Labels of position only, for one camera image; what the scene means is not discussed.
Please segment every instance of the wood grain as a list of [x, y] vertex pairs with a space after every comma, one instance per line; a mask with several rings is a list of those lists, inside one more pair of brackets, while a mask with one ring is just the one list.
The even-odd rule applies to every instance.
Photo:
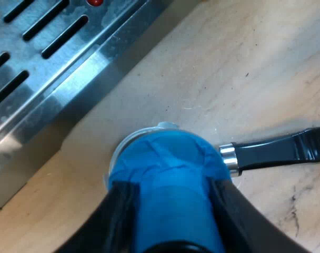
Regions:
[[[320, 0], [201, 3], [79, 124], [0, 213], [0, 252], [51, 252], [105, 194], [120, 140], [172, 121], [212, 144], [320, 126]], [[234, 180], [287, 235], [320, 252], [320, 164]]]

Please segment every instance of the blue wrapped object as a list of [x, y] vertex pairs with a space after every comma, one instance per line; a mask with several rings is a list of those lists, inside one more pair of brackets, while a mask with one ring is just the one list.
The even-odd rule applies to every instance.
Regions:
[[146, 134], [119, 155], [109, 178], [140, 186], [132, 252], [164, 242], [188, 241], [224, 252], [207, 178], [230, 180], [220, 154], [202, 138], [180, 130]]

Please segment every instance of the stainless steel panel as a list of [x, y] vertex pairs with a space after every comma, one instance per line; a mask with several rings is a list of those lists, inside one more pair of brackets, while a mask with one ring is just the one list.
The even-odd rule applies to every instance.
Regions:
[[[69, 5], [31, 40], [22, 34], [59, 1], [33, 1], [12, 22], [18, 1], [0, 0], [0, 89], [19, 72], [30, 76], [0, 103], [0, 207], [59, 148], [74, 124], [199, 1], [85, 0]], [[88, 22], [50, 58], [41, 52], [80, 16]]]

